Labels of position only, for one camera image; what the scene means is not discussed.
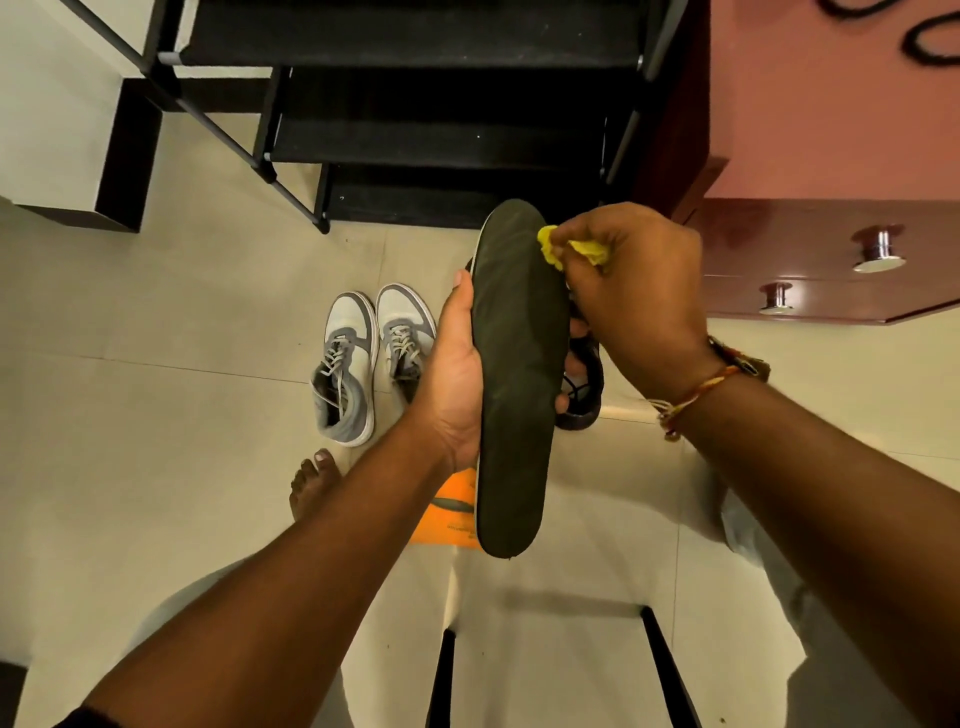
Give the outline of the person's left hand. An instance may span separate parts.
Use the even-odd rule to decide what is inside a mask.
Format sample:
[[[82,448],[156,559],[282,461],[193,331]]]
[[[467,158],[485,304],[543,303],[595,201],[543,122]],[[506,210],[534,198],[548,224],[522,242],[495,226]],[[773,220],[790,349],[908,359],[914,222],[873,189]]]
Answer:
[[[483,365],[475,354],[438,356],[437,339],[412,404],[399,421],[414,466],[432,489],[472,467],[482,438]]]

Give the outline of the person's right hand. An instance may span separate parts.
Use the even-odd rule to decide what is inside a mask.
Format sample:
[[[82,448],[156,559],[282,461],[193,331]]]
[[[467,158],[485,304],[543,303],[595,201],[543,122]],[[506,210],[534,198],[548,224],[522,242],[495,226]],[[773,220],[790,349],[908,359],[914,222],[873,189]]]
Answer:
[[[605,293],[593,304],[573,301],[570,334],[589,330],[622,376],[650,401],[683,402],[723,368],[707,338],[701,295],[702,244],[693,230],[633,202]],[[594,242],[576,250],[601,262]]]

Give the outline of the dark green shoe insole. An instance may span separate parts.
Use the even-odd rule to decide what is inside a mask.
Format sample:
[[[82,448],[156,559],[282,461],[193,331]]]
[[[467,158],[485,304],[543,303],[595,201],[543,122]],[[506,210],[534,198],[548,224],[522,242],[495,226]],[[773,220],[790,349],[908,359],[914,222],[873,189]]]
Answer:
[[[543,255],[546,222],[505,200],[486,218],[470,269],[472,339],[482,362],[475,530],[486,554],[512,559],[542,524],[556,398],[570,343],[570,294]]]

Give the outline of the person's left forearm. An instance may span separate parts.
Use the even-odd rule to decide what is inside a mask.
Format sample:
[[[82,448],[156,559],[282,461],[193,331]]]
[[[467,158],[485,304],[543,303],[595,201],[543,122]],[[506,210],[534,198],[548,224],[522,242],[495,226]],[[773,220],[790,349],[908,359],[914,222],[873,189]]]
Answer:
[[[455,450],[410,408],[301,518],[145,639],[57,728],[309,728]]]

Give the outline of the person's right forearm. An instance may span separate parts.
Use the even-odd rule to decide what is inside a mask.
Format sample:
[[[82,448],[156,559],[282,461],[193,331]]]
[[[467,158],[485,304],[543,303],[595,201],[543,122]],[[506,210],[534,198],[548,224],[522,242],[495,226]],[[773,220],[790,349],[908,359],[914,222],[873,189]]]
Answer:
[[[916,720],[960,728],[960,491],[743,374],[674,422]]]

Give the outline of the grey white sneaker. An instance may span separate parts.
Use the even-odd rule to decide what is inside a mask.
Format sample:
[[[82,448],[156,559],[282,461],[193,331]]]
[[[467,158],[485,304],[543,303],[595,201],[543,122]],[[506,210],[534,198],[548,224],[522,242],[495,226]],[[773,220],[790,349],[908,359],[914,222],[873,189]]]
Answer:
[[[374,367],[378,358],[375,310],[359,292],[338,295],[330,308],[322,358],[310,378],[319,433],[345,448],[374,434]]]
[[[422,297],[399,282],[381,288],[375,314],[390,393],[409,407],[437,337],[436,321]]]

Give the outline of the black shoe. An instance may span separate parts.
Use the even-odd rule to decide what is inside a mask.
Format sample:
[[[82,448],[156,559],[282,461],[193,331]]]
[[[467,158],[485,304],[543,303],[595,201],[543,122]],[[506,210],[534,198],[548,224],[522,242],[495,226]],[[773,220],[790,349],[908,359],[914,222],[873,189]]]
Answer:
[[[601,347],[590,330],[570,334],[563,367],[560,392],[567,404],[557,413],[555,425],[561,431],[584,431],[600,415],[605,388]]]

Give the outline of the orange shoe insole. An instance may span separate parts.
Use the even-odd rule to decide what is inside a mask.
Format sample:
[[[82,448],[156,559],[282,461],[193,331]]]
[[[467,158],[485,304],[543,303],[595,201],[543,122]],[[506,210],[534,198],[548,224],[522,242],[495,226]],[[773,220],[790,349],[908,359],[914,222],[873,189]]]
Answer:
[[[476,478],[474,467],[453,473],[432,498],[409,544],[480,551],[475,529]]]

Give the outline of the brown wrist band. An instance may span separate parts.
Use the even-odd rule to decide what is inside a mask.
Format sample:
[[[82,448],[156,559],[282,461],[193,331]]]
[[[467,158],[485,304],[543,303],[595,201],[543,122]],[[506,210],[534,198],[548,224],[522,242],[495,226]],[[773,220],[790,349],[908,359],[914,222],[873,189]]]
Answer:
[[[752,357],[732,346],[728,346],[716,339],[713,335],[707,336],[707,343],[727,367],[736,367],[743,374],[755,378],[762,383],[768,383],[771,376],[771,366],[761,358]]]

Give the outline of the black shoe rack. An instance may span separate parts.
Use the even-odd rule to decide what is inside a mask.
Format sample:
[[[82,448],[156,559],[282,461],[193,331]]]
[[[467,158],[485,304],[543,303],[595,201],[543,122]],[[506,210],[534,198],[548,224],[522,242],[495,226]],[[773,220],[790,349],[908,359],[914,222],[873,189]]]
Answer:
[[[153,0],[98,206],[139,231],[162,115],[191,117],[321,234],[334,222],[550,222],[620,195],[644,96],[698,0]]]

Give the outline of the person's left foot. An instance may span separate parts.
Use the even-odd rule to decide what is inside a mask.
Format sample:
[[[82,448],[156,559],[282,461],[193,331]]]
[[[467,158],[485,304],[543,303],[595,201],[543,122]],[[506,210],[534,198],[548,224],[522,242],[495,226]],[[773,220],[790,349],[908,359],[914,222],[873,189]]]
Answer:
[[[311,458],[304,459],[291,482],[289,504],[294,521],[301,521],[314,506],[322,504],[342,478],[342,471],[329,449],[321,448]]]

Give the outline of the red-brown wooden cabinet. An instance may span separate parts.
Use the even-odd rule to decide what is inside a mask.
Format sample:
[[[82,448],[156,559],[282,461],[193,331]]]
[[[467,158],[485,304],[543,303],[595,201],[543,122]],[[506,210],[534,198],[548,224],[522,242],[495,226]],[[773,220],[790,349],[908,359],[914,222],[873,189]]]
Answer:
[[[702,237],[711,318],[892,325],[960,308],[960,0],[678,0],[630,189]],[[906,264],[851,236],[904,224]],[[791,283],[788,316],[760,287]]]

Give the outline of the large silver cabinet knob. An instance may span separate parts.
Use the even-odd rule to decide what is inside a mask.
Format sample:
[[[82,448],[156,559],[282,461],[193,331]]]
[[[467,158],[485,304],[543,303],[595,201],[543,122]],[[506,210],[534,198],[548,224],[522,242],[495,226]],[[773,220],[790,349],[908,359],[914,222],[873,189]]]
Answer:
[[[852,270],[861,275],[897,270],[906,259],[895,252],[894,240],[906,229],[904,224],[874,224],[856,231],[850,241],[859,246],[860,259]]]

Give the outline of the person's light grey shorts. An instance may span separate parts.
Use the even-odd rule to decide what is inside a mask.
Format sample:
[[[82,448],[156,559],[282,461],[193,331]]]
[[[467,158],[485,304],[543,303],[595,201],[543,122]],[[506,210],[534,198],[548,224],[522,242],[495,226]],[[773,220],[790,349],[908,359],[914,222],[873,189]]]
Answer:
[[[920,728],[738,495],[720,480],[711,489],[727,546],[765,572],[804,650],[784,728]]]

